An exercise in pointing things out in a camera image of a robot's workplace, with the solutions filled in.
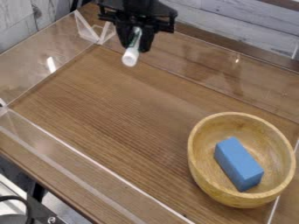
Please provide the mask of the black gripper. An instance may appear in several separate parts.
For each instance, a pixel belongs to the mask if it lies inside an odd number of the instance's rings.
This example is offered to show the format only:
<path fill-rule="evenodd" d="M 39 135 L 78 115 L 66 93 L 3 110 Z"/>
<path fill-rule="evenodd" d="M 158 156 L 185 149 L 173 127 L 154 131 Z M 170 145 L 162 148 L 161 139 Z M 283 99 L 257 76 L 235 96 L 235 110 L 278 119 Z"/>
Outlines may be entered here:
<path fill-rule="evenodd" d="M 158 32 L 174 32 L 178 10 L 159 0 L 98 0 L 99 19 L 113 22 L 121 44 L 129 48 L 134 26 L 142 27 L 139 51 L 147 53 Z"/>

